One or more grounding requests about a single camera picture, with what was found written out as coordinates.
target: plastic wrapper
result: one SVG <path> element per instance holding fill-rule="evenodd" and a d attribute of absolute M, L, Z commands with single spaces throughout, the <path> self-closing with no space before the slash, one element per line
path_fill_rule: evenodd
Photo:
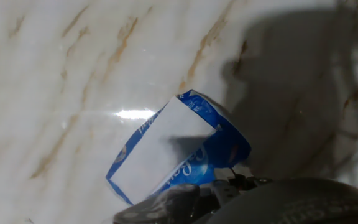
<path fill-rule="evenodd" d="M 209 183 L 215 168 L 234 166 L 250 150 L 217 108 L 190 90 L 172 98 L 129 138 L 106 178 L 134 204 L 178 184 Z"/>

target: white marble surface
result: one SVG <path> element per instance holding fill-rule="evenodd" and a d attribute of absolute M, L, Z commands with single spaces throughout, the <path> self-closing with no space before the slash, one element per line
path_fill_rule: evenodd
<path fill-rule="evenodd" d="M 335 139 L 335 149 L 358 150 L 358 84 L 345 88 L 341 73 L 333 72 L 333 90 L 312 76 L 290 77 L 305 70 L 277 72 L 291 58 L 308 60 L 302 57 L 308 52 L 298 57 L 296 44 L 272 44 L 281 53 L 270 54 L 257 35 L 265 18 L 323 12 L 329 23 L 335 8 L 328 0 L 0 0 L 0 224 L 101 223 L 125 208 L 104 176 L 127 138 L 190 88 L 234 113 L 254 147 L 249 163 L 256 173 L 284 177 L 307 162 L 297 171 L 307 174 L 320 167 L 324 153 L 315 152 L 327 139 Z M 242 81 L 225 75 L 227 65 L 264 52 L 266 62 L 282 61 L 262 63 L 260 73 Z M 266 68 L 277 75 L 257 76 L 270 74 Z M 266 87 L 269 95 L 259 97 Z M 338 95 L 338 126 L 332 111 L 315 109 L 333 104 L 331 90 Z M 257 97 L 244 101 L 250 93 Z M 286 100 L 269 101 L 278 95 Z M 356 137 L 329 138 L 338 129 Z M 291 159 L 296 162 L 280 173 L 277 167 Z M 340 174 L 358 185 L 358 163 Z"/>

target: blue and white wrapper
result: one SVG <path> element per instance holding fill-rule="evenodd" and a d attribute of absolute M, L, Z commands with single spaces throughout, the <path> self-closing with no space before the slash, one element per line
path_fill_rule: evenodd
<path fill-rule="evenodd" d="M 116 160 L 114 161 L 106 176 L 114 191 L 129 204 L 139 203 L 146 199 L 148 196 L 159 194 L 160 192 L 174 185 L 182 183 L 198 185 L 209 183 L 215 180 L 215 168 L 233 167 L 238 162 L 245 160 L 250 154 L 250 145 L 242 136 L 242 134 L 225 117 L 223 117 L 222 114 L 218 112 L 218 110 L 208 100 L 203 98 L 199 93 L 195 92 L 194 90 L 190 90 L 182 95 L 178 95 L 177 99 L 174 98 L 168 102 L 164 108 L 153 115 L 129 138 L 126 145 L 116 157 Z M 162 150 L 156 155 L 150 155 L 152 158 L 158 159 L 153 159 L 152 161 L 142 161 L 142 158 L 140 157 L 147 159 L 146 157 L 149 155 L 148 152 L 142 152 L 147 156 L 137 156 L 137 158 L 130 158 L 127 164 L 123 165 L 128 157 L 131 157 L 131 154 L 136 151 L 138 147 L 139 150 L 150 150 L 150 154 L 156 153 L 153 152 L 153 150 L 160 146 L 148 146 L 151 149 L 142 147 L 140 144 L 146 144 L 146 142 L 150 142 L 150 140 L 144 139 L 143 141 L 141 139 L 143 137 L 147 139 L 159 139 L 158 136 L 155 136 L 156 134 L 153 134 L 153 136 L 150 137 L 151 133 L 146 137 L 146 133 L 149 129 L 150 132 L 155 132 L 154 130 L 156 128 L 150 127 L 152 127 L 154 124 L 159 126 L 167 124 L 167 126 L 169 126 L 170 120 L 178 119 L 178 117 L 180 117 L 177 114 L 172 117 L 169 114 L 162 114 L 163 112 L 168 113 L 168 110 L 174 111 L 171 113 L 176 113 L 177 111 L 182 111 L 181 114 L 188 113 L 187 115 L 183 115 L 181 117 L 183 121 L 176 122 L 179 122 L 181 125 L 183 125 L 183 127 L 180 127 L 182 128 L 182 132 L 191 133 L 188 139 L 191 140 L 192 137 L 196 135 L 194 136 L 196 141 L 190 141 L 194 142 L 194 147 L 189 147 L 188 144 L 185 144 L 186 149 L 184 149 L 184 152 L 182 152 L 181 149 L 175 148 L 175 150 L 180 151 L 178 153 L 180 156 L 177 156 L 179 160 L 177 160 L 177 158 L 176 160 L 172 160 L 173 156 L 170 156 L 169 154 L 164 154 L 162 157 L 159 157 L 161 152 L 165 153 L 165 151 Z M 158 121 L 160 115 L 161 119 L 165 119 L 165 121 Z M 186 118 L 196 119 L 196 121 L 192 120 L 189 121 L 189 124 L 186 124 Z M 167 130 L 176 129 L 173 127 L 168 127 Z M 158 170 L 164 170 L 167 173 L 159 174 L 161 177 L 164 176 L 164 178 L 154 179 L 150 182 L 150 179 L 153 179 L 154 177 L 153 174 L 156 173 L 156 171 L 152 172 L 151 170 L 156 170 L 158 168 L 159 162 L 161 163 L 161 166 Z M 150 165 L 151 174 L 148 174 L 148 170 L 146 168 L 148 166 L 147 164 L 149 163 L 152 163 L 152 165 Z M 171 170 L 166 170 L 167 165 L 164 164 L 170 164 L 170 166 L 173 164 L 174 167 L 170 168 Z"/>

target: marble floor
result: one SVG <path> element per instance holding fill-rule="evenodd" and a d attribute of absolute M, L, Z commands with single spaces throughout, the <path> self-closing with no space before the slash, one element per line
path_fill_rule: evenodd
<path fill-rule="evenodd" d="M 0 224 L 126 208 L 104 176 L 191 88 L 231 114 L 255 174 L 358 186 L 358 1 L 0 0 Z"/>

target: dark object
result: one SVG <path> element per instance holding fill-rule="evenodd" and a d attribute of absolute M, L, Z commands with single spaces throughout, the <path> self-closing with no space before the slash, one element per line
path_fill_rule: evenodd
<path fill-rule="evenodd" d="M 240 195 L 238 189 L 246 191 Z M 274 182 L 236 174 L 229 182 L 215 180 L 201 187 L 175 186 L 118 213 L 114 222 L 358 223 L 358 189 L 324 179 Z"/>

